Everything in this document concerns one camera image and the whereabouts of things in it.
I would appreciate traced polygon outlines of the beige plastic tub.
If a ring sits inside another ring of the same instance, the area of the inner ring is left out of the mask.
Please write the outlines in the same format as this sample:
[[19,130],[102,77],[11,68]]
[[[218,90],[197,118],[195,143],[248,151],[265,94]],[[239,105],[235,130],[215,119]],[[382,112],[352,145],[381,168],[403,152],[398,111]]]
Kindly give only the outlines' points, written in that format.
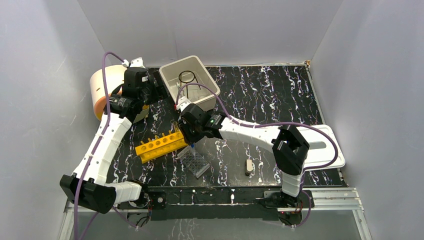
[[[185,84],[179,90],[177,87],[177,84],[180,83],[178,75],[186,70],[194,72],[199,83],[194,81]],[[215,107],[216,96],[220,94],[221,90],[198,56],[191,55],[163,65],[159,68],[159,74],[175,102],[182,96],[186,96],[204,111],[212,110]]]

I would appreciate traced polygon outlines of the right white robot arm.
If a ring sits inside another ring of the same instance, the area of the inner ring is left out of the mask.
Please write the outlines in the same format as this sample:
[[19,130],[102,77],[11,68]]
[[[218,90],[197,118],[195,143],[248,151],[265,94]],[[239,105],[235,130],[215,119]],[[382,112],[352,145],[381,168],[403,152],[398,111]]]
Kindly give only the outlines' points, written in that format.
[[233,119],[223,113],[204,111],[194,103],[182,103],[178,126],[185,141],[192,145],[203,138],[234,140],[271,152],[282,171],[281,190],[267,196],[267,207],[296,207],[301,201],[301,180],[310,145],[293,124],[260,127],[252,122]]

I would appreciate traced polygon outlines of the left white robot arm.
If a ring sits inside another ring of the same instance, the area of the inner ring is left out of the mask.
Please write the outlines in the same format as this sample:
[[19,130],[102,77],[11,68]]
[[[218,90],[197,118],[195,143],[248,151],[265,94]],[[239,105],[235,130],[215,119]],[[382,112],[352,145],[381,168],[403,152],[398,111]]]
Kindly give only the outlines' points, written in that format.
[[59,185],[68,200],[76,207],[101,214],[125,202],[137,208],[147,206],[150,198],[142,190],[142,183],[136,180],[107,183],[107,174],[123,137],[143,106],[168,97],[158,71],[149,72],[144,67],[128,67],[124,71],[123,83],[106,97],[103,117],[86,154],[71,175],[64,174],[60,179]]

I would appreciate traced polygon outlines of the black wire ring stand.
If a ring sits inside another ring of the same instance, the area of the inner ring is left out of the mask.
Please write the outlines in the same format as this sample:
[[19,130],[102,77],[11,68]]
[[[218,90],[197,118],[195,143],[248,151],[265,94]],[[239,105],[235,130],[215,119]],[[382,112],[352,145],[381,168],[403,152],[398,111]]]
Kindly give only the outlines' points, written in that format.
[[180,72],[177,78],[179,81],[179,83],[177,84],[179,90],[183,88],[183,85],[193,82],[199,83],[196,74],[190,70],[184,70]]

